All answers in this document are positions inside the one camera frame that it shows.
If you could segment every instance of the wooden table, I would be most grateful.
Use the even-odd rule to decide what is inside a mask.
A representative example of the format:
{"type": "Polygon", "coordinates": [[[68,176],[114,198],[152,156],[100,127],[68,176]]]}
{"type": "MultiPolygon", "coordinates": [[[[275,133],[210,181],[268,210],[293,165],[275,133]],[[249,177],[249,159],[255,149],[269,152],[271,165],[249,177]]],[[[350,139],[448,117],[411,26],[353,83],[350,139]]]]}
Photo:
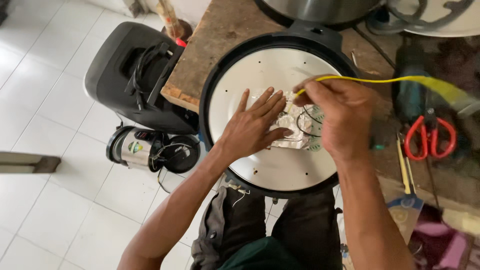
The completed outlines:
{"type": "MultiPolygon", "coordinates": [[[[282,29],[264,15],[253,0],[212,0],[161,94],[170,102],[198,113],[204,83],[217,61],[246,39],[282,29]]],[[[364,77],[392,77],[393,68],[354,30],[347,29],[341,34],[342,51],[348,57],[351,57],[352,51],[355,52],[358,68],[364,77]]],[[[402,43],[401,36],[370,36],[390,58],[395,59],[396,50],[402,43]]],[[[379,94],[374,117],[383,123],[385,130],[391,130],[389,134],[394,141],[394,124],[387,121],[392,109],[390,87],[375,85],[374,89],[379,94]]],[[[373,158],[384,193],[403,191],[395,144],[374,151],[373,158]]],[[[425,163],[412,162],[411,165],[418,195],[435,205],[425,163]]],[[[459,176],[449,170],[433,169],[433,175],[442,207],[480,216],[479,180],[459,176]]]]}

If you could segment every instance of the sticker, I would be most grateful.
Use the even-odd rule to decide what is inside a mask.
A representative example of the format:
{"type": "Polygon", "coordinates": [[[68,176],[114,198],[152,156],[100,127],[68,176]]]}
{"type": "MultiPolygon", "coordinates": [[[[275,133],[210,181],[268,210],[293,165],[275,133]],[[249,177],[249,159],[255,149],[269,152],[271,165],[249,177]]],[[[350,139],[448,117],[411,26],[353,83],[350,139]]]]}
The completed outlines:
{"type": "Polygon", "coordinates": [[[144,147],[139,144],[138,142],[131,142],[129,145],[128,145],[128,150],[130,151],[130,153],[132,154],[135,154],[136,152],[142,150],[144,147]]]}

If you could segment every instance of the rice cooker lid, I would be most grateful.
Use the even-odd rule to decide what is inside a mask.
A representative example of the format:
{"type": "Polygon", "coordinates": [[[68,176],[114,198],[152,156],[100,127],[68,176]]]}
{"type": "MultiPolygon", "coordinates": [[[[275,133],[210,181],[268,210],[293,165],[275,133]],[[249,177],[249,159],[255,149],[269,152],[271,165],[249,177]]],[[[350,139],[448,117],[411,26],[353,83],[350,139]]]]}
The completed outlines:
{"type": "MultiPolygon", "coordinates": [[[[254,37],[218,62],[205,83],[200,104],[201,129],[208,149],[221,137],[246,88],[256,93],[273,86],[288,94],[313,75],[356,77],[355,68],[339,49],[341,42],[332,46],[329,40],[339,34],[323,31],[327,31],[327,39],[291,31],[254,37]]],[[[247,108],[253,102],[250,98],[247,108]]],[[[312,152],[272,147],[235,161],[227,173],[275,197],[318,191],[337,181],[335,163],[325,149],[312,152]]]]}

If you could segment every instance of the pressure cooker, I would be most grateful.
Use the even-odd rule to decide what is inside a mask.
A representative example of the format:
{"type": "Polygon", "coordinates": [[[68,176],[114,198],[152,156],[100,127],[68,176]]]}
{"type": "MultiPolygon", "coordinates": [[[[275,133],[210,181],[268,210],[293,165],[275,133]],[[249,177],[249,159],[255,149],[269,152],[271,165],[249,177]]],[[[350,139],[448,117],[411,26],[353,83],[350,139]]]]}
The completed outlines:
{"type": "Polygon", "coordinates": [[[348,28],[361,21],[381,0],[255,0],[258,7],[279,24],[294,20],[316,22],[330,28],[348,28]]]}

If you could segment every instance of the aluminum foil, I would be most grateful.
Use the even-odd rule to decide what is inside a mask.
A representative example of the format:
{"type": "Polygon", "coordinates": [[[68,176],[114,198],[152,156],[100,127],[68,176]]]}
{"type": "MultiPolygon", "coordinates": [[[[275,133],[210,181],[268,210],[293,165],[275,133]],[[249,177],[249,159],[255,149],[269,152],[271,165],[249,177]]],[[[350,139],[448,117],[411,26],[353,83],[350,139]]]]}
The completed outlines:
{"type": "MultiPolygon", "coordinates": [[[[259,98],[264,89],[251,89],[251,102],[253,104],[257,98],[259,98]]],[[[270,126],[270,130],[274,130],[279,127],[286,127],[293,131],[291,136],[286,138],[274,141],[272,143],[273,147],[285,147],[285,148],[293,148],[293,149],[304,149],[308,151],[319,151],[322,149],[322,138],[321,137],[313,137],[310,135],[305,134],[303,131],[313,134],[313,135],[322,135],[322,124],[318,123],[317,121],[313,120],[308,114],[303,113],[303,107],[297,107],[295,105],[291,106],[292,101],[295,97],[295,94],[292,92],[284,92],[287,97],[287,105],[285,110],[278,115],[278,119],[275,120],[272,125],[270,126]],[[303,130],[301,131],[297,127],[297,118],[298,118],[298,126],[303,130]]],[[[322,122],[324,118],[323,111],[318,106],[308,105],[305,107],[307,112],[314,117],[316,120],[322,122]]]]}

